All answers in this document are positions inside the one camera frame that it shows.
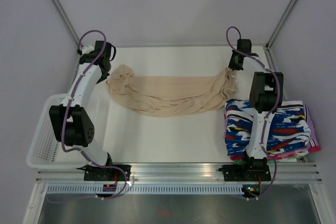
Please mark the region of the beige trousers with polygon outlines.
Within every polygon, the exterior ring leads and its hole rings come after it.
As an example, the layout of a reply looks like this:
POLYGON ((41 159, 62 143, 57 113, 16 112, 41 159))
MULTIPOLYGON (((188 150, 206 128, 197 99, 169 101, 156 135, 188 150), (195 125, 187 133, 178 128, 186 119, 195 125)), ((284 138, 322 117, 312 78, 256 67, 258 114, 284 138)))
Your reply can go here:
POLYGON ((217 111, 237 90, 236 72, 223 69, 216 76, 137 76, 120 65, 107 80, 114 102, 136 113, 157 118, 217 111))

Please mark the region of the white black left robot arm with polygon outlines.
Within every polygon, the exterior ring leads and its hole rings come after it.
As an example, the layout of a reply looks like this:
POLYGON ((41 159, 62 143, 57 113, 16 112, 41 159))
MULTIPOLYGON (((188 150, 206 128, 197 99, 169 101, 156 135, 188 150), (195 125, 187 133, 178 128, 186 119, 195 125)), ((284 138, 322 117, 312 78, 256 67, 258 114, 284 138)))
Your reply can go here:
POLYGON ((102 147, 110 102, 107 94, 100 97, 94 92, 104 88, 116 48, 97 40, 78 53, 79 68, 70 90, 60 105, 49 109, 52 129, 62 151, 79 153, 91 164, 98 164, 96 175, 110 180, 114 167, 108 164, 110 155, 102 147))

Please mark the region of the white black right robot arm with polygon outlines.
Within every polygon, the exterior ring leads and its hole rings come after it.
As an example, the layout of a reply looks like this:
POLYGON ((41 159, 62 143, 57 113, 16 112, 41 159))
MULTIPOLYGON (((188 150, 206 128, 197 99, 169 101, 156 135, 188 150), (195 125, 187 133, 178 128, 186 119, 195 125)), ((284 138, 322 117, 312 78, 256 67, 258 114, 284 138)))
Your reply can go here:
POLYGON ((249 104, 253 125, 246 154, 250 160, 267 161, 267 142, 276 109, 282 103, 283 75, 273 72, 251 52, 251 40, 238 39, 229 62, 232 70, 246 70, 253 75, 249 104))

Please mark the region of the white perforated plastic basket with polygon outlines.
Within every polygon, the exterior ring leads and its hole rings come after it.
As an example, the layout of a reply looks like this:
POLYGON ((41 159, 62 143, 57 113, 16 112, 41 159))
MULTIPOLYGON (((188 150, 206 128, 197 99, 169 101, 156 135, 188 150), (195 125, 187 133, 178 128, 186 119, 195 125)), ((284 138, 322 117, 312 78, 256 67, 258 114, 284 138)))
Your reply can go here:
MULTIPOLYGON (((50 96, 45 103, 26 159, 27 165, 31 168, 67 170, 83 167, 87 163, 78 151, 63 152, 60 143, 55 138, 49 109, 52 105, 60 105, 65 97, 65 94, 55 94, 50 96)), ((92 94, 86 111, 95 126, 94 140, 100 147, 103 147, 109 103, 100 96, 92 94)))

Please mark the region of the left aluminium frame post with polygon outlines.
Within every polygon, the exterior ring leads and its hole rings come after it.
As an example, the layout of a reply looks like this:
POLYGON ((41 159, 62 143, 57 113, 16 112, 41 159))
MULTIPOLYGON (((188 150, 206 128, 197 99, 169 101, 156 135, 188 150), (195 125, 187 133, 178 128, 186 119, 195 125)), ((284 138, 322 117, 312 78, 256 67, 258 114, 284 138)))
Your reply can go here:
POLYGON ((76 45, 76 47, 78 47, 78 43, 79 43, 79 36, 72 24, 72 22, 70 21, 66 10, 63 7, 63 4, 61 3, 60 0, 50 0, 50 2, 52 3, 53 7, 55 8, 58 16, 60 17, 67 33, 69 34, 71 40, 74 42, 74 44, 76 45))

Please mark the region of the aluminium frame post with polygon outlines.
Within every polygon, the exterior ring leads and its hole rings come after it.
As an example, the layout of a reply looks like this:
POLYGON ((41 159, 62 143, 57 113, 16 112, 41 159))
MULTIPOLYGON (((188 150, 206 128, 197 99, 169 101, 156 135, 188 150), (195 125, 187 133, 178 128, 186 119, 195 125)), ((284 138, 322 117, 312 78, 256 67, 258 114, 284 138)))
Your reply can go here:
POLYGON ((72 22, 70 21, 66 10, 63 7, 63 4, 61 3, 60 0, 50 0, 50 2, 52 3, 53 7, 55 8, 58 16, 60 17, 67 33, 69 34, 71 40, 74 42, 74 44, 76 45, 76 47, 78 47, 78 43, 79 43, 79 36, 72 24, 72 22))
POLYGON ((278 37, 281 29, 283 28, 285 22, 289 18, 290 14, 292 13, 293 9, 295 8, 296 4, 298 3, 299 0, 290 0, 283 12, 283 14, 280 17, 280 20, 276 24, 273 32, 271 33, 270 38, 268 39, 268 42, 266 43, 265 47, 266 50, 269 51, 274 44, 276 38, 278 37))

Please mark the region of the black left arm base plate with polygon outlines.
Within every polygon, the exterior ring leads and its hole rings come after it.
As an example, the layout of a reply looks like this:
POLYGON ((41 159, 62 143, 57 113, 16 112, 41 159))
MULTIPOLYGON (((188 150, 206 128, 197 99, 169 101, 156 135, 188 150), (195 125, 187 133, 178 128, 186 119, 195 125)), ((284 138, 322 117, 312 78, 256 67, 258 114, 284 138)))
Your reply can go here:
POLYGON ((116 167, 118 167, 119 169, 100 168, 90 165, 86 165, 78 169, 84 171, 84 181, 129 181, 131 175, 131 165, 116 165, 116 167))

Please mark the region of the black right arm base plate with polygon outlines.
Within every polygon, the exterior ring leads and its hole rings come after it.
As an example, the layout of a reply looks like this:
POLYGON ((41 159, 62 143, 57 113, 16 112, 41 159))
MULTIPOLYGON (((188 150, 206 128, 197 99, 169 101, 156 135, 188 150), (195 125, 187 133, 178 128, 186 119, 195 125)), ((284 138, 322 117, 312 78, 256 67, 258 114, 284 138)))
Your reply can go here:
POLYGON ((224 181, 226 182, 270 182, 271 174, 269 167, 261 170, 252 170, 243 168, 241 165, 231 164, 223 165, 218 169, 223 174, 224 181))

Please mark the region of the right aluminium frame post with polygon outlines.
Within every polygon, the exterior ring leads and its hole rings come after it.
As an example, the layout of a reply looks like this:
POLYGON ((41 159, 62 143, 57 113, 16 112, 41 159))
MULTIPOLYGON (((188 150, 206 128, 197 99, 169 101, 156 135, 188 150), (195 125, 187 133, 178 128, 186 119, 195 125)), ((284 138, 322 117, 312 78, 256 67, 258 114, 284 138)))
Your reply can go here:
POLYGON ((276 38, 278 37, 281 29, 283 28, 285 22, 289 18, 290 14, 292 13, 293 9, 295 8, 296 4, 298 3, 299 0, 290 0, 283 12, 283 14, 280 17, 280 20, 276 24, 273 32, 271 33, 270 38, 268 39, 268 42, 266 43, 265 47, 266 50, 269 51, 274 44, 276 38))

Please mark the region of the aluminium mounting rail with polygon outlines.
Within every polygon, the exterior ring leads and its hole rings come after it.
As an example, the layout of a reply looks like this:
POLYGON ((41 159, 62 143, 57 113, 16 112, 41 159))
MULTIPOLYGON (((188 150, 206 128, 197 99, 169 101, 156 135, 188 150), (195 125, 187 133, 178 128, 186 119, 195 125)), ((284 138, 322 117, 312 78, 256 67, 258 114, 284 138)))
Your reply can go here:
MULTIPOLYGON (((131 163, 130 183, 134 184, 243 184, 234 172, 222 169, 224 163, 131 163)), ((315 163, 269 164, 269 176, 275 174, 275 184, 320 184, 322 177, 315 163)), ((87 172, 82 169, 67 171, 39 171, 37 183, 83 183, 87 172)))

